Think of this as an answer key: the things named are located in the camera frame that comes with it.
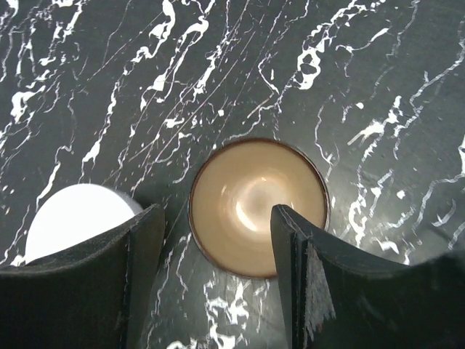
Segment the brown beige bowl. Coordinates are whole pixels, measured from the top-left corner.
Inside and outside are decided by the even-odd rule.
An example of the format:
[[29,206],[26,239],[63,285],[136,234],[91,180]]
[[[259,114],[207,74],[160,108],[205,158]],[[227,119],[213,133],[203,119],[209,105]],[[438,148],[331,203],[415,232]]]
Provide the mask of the brown beige bowl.
[[270,221],[277,204],[319,228],[330,222],[328,189],[313,162],[277,140],[246,138],[215,151],[195,176],[189,222],[196,244],[219,268],[273,278]]

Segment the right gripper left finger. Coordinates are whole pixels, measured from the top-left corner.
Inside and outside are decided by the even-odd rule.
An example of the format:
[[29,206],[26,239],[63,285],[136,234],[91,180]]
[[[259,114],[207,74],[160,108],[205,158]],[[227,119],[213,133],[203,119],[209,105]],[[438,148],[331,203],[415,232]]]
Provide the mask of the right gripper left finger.
[[3,348],[138,348],[165,233],[154,204],[61,252],[1,269]]

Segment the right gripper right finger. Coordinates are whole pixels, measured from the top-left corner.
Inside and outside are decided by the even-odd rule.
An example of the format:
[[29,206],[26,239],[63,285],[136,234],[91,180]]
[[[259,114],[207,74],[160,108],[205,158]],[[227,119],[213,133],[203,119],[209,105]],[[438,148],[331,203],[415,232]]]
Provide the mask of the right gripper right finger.
[[290,348],[462,348],[464,252],[408,266],[367,253],[289,206],[270,230]]

